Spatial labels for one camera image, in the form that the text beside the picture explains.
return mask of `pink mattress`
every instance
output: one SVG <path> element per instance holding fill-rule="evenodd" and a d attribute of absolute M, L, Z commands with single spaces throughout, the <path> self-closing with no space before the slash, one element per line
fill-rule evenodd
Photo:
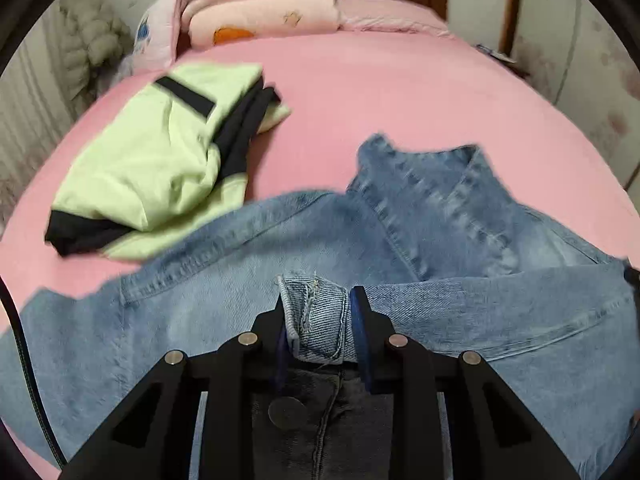
<path fill-rule="evenodd" d="M 190 52 L 182 60 L 260 62 L 293 109 L 252 143 L 249 199 L 303 188 L 344 190 L 356 149 L 385 132 L 404 150 L 478 143 L 517 200 L 640 265 L 640 217 L 600 155 L 564 115 L 462 40 L 426 34 L 338 32 L 261 39 Z M 100 99 L 25 192 L 0 241 L 0 274 L 18 306 L 39 287 L 82 296 L 136 269 L 99 256 L 65 260 L 43 242 L 49 207 L 82 146 L 156 74 Z M 8 321 L 0 314 L 0 330 Z M 36 464 L 48 478 L 56 470 Z"/>

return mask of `metal button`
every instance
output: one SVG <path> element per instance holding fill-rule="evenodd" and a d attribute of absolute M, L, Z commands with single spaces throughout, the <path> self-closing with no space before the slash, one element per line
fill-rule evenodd
<path fill-rule="evenodd" d="M 391 346 L 395 346 L 396 348 L 403 348 L 407 346 L 408 343 L 409 340 L 402 334 L 393 334 L 391 337 L 389 337 L 389 344 Z"/>
<path fill-rule="evenodd" d="M 307 417 L 306 406 L 294 397 L 278 397 L 269 405 L 269 419 L 281 430 L 301 428 Z"/>
<path fill-rule="evenodd" d="M 258 342 L 258 336 L 253 332 L 244 332 L 238 336 L 238 342 L 244 346 L 255 345 Z"/>
<path fill-rule="evenodd" d="M 482 358 L 480 357 L 480 354 L 477 354 L 472 350 L 469 352 L 463 353 L 462 360 L 468 365 L 479 365 L 482 362 Z"/>
<path fill-rule="evenodd" d="M 169 365 L 177 365 L 184 358 L 184 354 L 179 350 L 171 350 L 164 354 L 164 362 Z"/>

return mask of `bed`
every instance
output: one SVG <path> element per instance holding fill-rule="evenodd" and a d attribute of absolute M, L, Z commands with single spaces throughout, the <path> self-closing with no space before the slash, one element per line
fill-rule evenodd
<path fill-rule="evenodd" d="M 447 0 L 411 1 L 446 18 Z M 293 110 L 252 143 L 248 200 L 305 188 L 343 191 L 357 147 L 375 132 L 411 151 L 478 143 L 517 200 L 640 265 L 640 217 L 596 149 L 525 82 L 456 37 L 338 31 L 224 44 L 178 62 L 207 59 L 260 62 Z M 62 259 L 43 233 L 79 150 L 157 76 L 133 76 L 102 97 L 24 193 L 0 241 L 0 274 L 18 307 L 40 287 L 78 297 L 138 267 L 91 255 Z M 0 314 L 0 330 L 7 326 Z M 55 477 L 52 466 L 25 453 L 44 478 Z"/>

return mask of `denim cuff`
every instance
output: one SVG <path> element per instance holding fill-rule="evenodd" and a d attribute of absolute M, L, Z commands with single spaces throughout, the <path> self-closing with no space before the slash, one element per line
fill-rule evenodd
<path fill-rule="evenodd" d="M 347 290 L 318 276 L 278 276 L 293 356 L 318 364 L 356 362 Z"/>

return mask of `denim jacket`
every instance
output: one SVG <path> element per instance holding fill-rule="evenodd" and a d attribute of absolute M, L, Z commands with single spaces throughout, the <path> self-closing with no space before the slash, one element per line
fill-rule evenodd
<path fill-rule="evenodd" d="M 515 202 L 477 146 L 403 153 L 373 136 L 358 163 L 344 194 L 248 204 L 95 294 L 74 300 L 42 290 L 30 300 L 22 322 L 68 458 L 165 352 L 215 350 L 250 329 L 279 294 L 298 359 L 338 368 L 354 361 L 348 291 L 363 285 L 398 332 L 438 352 L 480 352 L 582 478 L 607 468 L 640 402 L 637 313 L 624 262 Z M 11 333 L 0 338 L 0 362 L 0 416 L 51 460 Z M 358 453 L 371 464 L 374 447 L 343 456 L 348 435 L 365 438 L 358 425 L 385 408 L 368 412 L 358 378 L 327 370 L 299 373 L 297 384 L 311 388 L 298 391 L 311 413 L 308 438 L 280 435 L 288 443 L 275 455 L 280 469 L 257 467 L 258 476 L 386 478 L 353 469 Z M 263 430 L 276 440 L 273 428 Z M 258 464 L 275 453 L 255 452 Z"/>

